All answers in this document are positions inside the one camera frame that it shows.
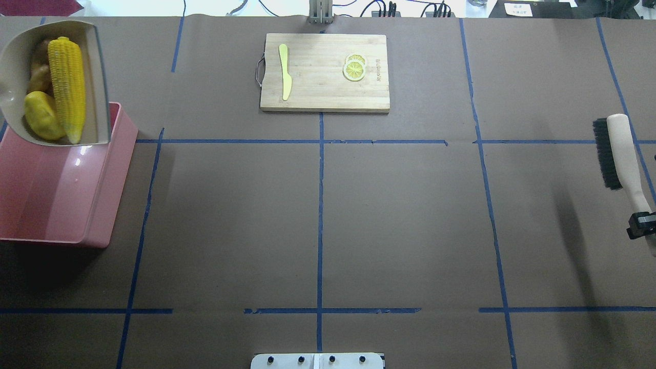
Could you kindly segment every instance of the white label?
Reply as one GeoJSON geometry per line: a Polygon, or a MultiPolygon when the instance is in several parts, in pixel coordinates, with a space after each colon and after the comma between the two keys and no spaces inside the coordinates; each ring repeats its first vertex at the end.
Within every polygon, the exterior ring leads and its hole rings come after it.
{"type": "Polygon", "coordinates": [[[533,16],[533,13],[531,12],[531,5],[530,4],[504,3],[503,5],[506,7],[506,14],[507,15],[533,16]]]}

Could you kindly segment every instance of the lemon slice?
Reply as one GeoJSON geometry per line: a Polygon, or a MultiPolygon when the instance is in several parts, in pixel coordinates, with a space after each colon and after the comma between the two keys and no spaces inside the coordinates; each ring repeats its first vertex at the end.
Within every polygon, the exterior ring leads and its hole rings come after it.
{"type": "Polygon", "coordinates": [[[365,77],[365,64],[359,60],[349,60],[344,64],[344,77],[357,82],[365,77]]]}
{"type": "Polygon", "coordinates": [[[362,62],[362,64],[367,66],[367,58],[365,58],[364,56],[362,56],[360,54],[349,54],[346,57],[346,61],[344,61],[344,63],[348,63],[351,60],[359,60],[360,62],[362,62]]]}

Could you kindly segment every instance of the knife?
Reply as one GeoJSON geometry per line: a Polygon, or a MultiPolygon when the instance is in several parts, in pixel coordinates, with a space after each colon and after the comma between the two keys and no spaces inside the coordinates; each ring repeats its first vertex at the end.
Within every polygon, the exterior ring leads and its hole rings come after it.
{"type": "Polygon", "coordinates": [[[289,65],[289,49],[282,43],[278,47],[280,52],[280,64],[283,66],[283,100],[287,101],[291,93],[291,76],[287,73],[287,66],[289,65]]]}

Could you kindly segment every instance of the brush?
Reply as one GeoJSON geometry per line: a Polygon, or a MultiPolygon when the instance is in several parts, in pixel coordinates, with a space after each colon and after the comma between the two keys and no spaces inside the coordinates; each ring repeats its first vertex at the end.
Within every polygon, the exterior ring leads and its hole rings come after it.
{"type": "MultiPolygon", "coordinates": [[[[597,155],[606,187],[624,188],[634,213],[651,213],[640,184],[640,168],[628,117],[613,114],[592,124],[597,155]]],[[[651,254],[656,257],[656,234],[645,235],[651,254]]]]}

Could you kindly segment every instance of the pink plastic container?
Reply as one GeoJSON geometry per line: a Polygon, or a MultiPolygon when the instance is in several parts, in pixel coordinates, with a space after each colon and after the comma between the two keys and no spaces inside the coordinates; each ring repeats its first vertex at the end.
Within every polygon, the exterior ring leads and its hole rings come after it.
{"type": "Polygon", "coordinates": [[[138,129],[110,102],[112,140],[93,146],[0,143],[0,240],[106,248],[138,129]]]}

